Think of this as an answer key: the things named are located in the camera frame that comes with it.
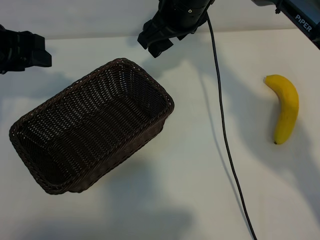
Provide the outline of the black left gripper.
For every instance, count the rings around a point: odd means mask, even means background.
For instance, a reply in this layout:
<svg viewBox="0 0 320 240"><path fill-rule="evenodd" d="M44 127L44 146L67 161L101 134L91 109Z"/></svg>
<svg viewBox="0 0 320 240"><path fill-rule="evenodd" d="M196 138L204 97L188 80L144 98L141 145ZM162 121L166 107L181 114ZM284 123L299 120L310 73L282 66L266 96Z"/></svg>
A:
<svg viewBox="0 0 320 240"><path fill-rule="evenodd" d="M52 66L45 38L30 31L12 31L0 25L0 74L23 72L26 68Z"/></svg>

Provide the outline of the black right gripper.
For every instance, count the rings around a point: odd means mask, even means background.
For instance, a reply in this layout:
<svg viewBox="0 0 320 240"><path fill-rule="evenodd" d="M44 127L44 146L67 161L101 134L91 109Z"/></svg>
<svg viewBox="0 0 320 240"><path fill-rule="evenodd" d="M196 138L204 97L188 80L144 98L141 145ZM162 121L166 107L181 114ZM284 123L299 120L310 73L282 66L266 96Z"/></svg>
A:
<svg viewBox="0 0 320 240"><path fill-rule="evenodd" d="M213 4L212 0L160 0L158 11L143 25L138 35L138 43L157 58L174 44L170 33L181 34L181 41L188 34L193 34L205 21L205 14Z"/></svg>

